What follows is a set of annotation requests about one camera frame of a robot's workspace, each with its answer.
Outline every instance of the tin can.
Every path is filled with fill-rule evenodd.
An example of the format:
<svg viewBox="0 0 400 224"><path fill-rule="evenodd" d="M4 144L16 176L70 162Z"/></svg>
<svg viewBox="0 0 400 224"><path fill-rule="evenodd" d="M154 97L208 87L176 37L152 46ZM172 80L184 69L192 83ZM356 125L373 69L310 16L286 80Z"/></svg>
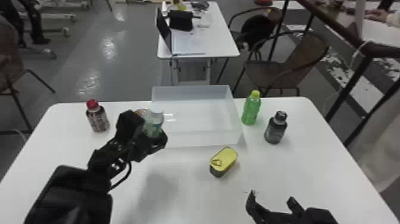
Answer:
<svg viewBox="0 0 400 224"><path fill-rule="evenodd" d="M103 132L110 127L107 115L103 106L99 105L99 102L95 99L88 100L86 102L87 110L86 116L89 120L90 126L94 132Z"/></svg>
<svg viewBox="0 0 400 224"><path fill-rule="evenodd" d="M230 147L224 147L210 159L210 173L222 177L235 164L238 153Z"/></svg>

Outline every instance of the red cap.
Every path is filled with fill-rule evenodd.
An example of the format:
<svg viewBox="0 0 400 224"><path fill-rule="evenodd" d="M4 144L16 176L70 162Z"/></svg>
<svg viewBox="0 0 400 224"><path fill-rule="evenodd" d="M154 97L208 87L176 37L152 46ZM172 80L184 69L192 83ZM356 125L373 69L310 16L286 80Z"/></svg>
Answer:
<svg viewBox="0 0 400 224"><path fill-rule="evenodd" d="M95 100L95 99L90 99L90 100L86 101L86 106L88 109L94 110L99 107L99 102L97 102L97 100Z"/></svg>

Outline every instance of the black bag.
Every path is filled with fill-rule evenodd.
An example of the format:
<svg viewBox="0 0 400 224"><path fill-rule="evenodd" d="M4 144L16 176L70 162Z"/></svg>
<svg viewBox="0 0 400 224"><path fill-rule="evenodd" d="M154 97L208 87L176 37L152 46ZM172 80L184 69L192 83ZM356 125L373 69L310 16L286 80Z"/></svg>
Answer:
<svg viewBox="0 0 400 224"><path fill-rule="evenodd" d="M276 22L269 19L264 15L255 15L243 24L241 33L247 33L248 35L244 36L243 42L247 42L249 45L249 49L252 49L253 46L260 40L269 38L272 32L274 31Z"/></svg>
<svg viewBox="0 0 400 224"><path fill-rule="evenodd" d="M193 13L180 10L171 10L168 13L170 18L170 28L182 31L191 31L193 29Z"/></svg>

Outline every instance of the black bottle cap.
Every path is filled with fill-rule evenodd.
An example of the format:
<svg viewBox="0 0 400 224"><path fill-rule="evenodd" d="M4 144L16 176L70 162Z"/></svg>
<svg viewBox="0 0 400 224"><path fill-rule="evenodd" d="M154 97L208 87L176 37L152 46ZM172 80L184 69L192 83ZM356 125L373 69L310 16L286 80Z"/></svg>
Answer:
<svg viewBox="0 0 400 224"><path fill-rule="evenodd" d="M278 111L275 114L275 119L280 122L284 122L287 117L288 117L288 115L284 111Z"/></svg>

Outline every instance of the dark gray bottle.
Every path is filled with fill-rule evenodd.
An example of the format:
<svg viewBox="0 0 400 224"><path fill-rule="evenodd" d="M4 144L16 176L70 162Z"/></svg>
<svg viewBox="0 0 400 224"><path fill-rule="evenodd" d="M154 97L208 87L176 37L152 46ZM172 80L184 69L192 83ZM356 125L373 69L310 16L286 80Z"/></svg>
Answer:
<svg viewBox="0 0 400 224"><path fill-rule="evenodd" d="M271 144L278 144L285 133L288 123L286 118L288 115L284 111L276 112L274 117L271 117L268 127L264 132L264 138Z"/></svg>

